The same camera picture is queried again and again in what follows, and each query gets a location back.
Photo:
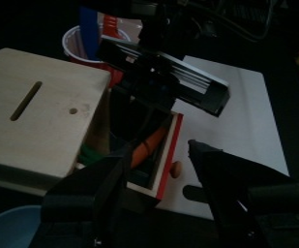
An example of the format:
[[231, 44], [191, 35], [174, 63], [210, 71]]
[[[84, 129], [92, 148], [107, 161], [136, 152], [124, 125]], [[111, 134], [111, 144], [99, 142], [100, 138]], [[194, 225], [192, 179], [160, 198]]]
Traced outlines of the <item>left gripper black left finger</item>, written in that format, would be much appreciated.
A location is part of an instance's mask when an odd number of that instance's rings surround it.
[[28, 248], [114, 248], [132, 145], [68, 175], [47, 192]]

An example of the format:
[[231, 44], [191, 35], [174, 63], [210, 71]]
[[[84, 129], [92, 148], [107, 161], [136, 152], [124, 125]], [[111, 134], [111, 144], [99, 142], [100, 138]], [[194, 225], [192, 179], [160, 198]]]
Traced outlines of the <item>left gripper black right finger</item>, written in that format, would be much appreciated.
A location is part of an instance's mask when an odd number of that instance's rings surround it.
[[222, 248], [299, 248], [299, 183], [203, 142], [188, 146]]

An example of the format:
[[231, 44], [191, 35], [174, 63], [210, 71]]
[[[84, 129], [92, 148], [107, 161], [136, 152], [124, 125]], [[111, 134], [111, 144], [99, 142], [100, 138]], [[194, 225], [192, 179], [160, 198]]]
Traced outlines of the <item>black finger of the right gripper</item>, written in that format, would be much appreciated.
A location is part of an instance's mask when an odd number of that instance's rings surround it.
[[147, 104], [146, 124], [143, 130], [143, 139], [147, 139], [150, 135], [164, 124], [171, 115], [171, 107], [159, 103]]
[[111, 147], [120, 148], [144, 131], [147, 106], [120, 87], [111, 88]]

